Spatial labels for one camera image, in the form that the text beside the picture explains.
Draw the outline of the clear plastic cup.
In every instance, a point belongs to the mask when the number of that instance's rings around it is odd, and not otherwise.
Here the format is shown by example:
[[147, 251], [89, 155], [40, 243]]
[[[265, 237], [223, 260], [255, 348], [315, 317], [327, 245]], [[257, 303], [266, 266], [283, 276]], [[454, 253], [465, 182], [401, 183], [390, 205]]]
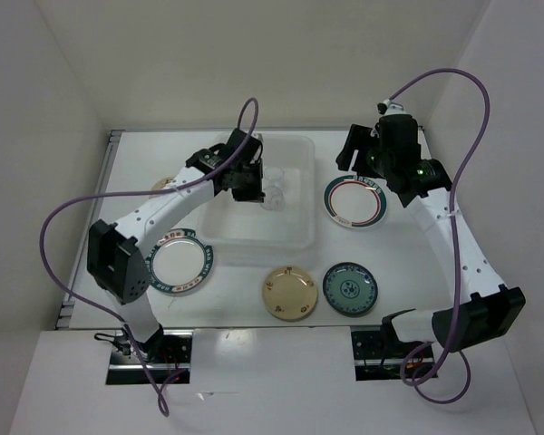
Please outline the clear plastic cup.
[[270, 185], [263, 189], [264, 201], [261, 207], [267, 211], [282, 211], [285, 206], [283, 191], [278, 186]]
[[265, 190], [282, 192], [285, 175], [280, 167], [264, 167]]

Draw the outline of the small cream bowl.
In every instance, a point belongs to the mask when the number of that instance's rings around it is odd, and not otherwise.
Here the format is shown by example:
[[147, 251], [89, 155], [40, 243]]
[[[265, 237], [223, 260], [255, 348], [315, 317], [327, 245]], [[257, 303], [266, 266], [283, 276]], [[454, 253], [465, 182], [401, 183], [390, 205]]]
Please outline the small cream bowl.
[[158, 180], [151, 188], [152, 191], [162, 191], [164, 189], [172, 189], [175, 177], [166, 177]]

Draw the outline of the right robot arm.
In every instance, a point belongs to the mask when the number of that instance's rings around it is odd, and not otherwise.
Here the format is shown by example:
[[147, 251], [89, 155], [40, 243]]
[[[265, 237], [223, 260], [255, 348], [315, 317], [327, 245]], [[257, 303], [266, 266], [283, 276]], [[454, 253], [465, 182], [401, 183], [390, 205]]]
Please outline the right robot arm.
[[335, 163], [360, 180], [385, 182], [426, 236], [452, 293], [450, 308], [385, 316], [379, 342], [386, 354], [399, 356], [411, 343], [457, 353], [509, 331], [526, 297], [487, 261], [458, 209], [454, 180], [440, 161], [423, 157], [411, 116], [384, 117], [372, 128], [352, 125]]

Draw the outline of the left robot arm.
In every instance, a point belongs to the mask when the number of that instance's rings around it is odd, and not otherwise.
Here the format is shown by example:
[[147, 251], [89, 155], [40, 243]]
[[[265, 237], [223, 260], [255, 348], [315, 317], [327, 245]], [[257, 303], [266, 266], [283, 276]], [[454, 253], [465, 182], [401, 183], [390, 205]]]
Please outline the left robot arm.
[[165, 188], [130, 214], [91, 225], [87, 271], [115, 303], [121, 323], [131, 331], [131, 352], [141, 361], [155, 361], [163, 349], [163, 328], [146, 296], [151, 250], [191, 211], [222, 191], [229, 190], [239, 202], [261, 203], [262, 150], [260, 136], [235, 129], [226, 142], [195, 152]]

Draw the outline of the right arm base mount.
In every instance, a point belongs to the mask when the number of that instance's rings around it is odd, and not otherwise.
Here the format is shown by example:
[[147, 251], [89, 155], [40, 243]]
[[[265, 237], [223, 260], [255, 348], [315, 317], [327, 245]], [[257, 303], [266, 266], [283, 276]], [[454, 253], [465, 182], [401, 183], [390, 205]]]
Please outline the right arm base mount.
[[403, 359], [421, 344], [388, 345], [378, 326], [352, 327], [350, 334], [358, 382], [400, 381]]

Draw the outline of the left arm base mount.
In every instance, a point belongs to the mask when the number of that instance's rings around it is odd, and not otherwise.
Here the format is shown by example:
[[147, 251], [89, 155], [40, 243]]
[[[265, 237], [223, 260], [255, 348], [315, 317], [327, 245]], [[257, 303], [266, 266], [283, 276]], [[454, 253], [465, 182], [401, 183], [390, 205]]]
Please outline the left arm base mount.
[[[107, 371], [107, 385], [148, 384], [141, 362], [124, 331], [95, 333], [93, 338], [111, 345]], [[169, 377], [176, 384], [189, 383], [193, 332], [191, 330], [166, 330], [163, 344], [152, 356], [147, 357], [146, 365], [153, 380], [161, 385]]]

